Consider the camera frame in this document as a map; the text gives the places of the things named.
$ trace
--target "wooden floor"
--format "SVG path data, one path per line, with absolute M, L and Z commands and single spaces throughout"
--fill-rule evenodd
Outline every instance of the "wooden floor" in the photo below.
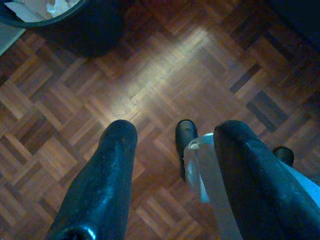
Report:
M 175 126 L 247 123 L 320 173 L 319 56 L 267 7 L 141 0 L 118 47 L 86 59 L 27 31 L 0 57 L 0 239 L 46 235 L 114 120 L 138 130 L 127 240 L 213 240 L 210 206 L 179 178 Z

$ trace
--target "wooden parquet floor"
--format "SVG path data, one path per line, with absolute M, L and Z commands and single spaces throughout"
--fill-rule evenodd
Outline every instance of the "wooden parquet floor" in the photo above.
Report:
M 175 126 L 247 123 L 320 173 L 319 56 L 268 7 L 140 0 L 120 44 L 76 57 L 27 31 L 0 57 L 0 239 L 40 240 L 117 119 L 138 130 L 127 240 L 213 240 L 216 220 L 179 178 Z

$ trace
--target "trash bin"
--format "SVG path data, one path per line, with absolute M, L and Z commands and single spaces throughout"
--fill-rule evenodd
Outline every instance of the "trash bin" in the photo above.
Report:
M 78 56 L 97 57 L 117 44 L 124 21 L 114 0 L 80 0 L 65 13 L 39 22 L 24 22 L 0 2 L 0 22 L 34 31 Z

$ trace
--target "parquet tile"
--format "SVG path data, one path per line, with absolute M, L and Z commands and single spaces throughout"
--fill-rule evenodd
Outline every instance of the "parquet tile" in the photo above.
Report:
M 76 57 L 31 31 L 0 57 L 0 239 L 43 239 L 116 119 L 138 131 L 127 240 L 216 240 L 180 179 L 175 126 L 247 123 L 319 184 L 319 56 L 255 1 L 133 2 L 109 53 Z

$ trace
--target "black trash bin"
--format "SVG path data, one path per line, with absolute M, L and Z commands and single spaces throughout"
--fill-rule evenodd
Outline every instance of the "black trash bin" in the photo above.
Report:
M 52 19 L 24 22 L 0 3 L 0 22 L 30 29 L 78 56 L 97 57 L 117 44 L 124 21 L 114 0 L 80 0 Z

